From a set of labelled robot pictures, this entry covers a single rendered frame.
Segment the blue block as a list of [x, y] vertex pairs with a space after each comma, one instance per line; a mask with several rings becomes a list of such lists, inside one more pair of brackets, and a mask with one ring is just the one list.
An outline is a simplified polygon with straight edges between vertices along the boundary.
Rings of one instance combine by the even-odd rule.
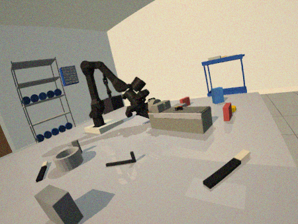
[[214, 104], [224, 102], [223, 87], [216, 87], [211, 89], [212, 100]]

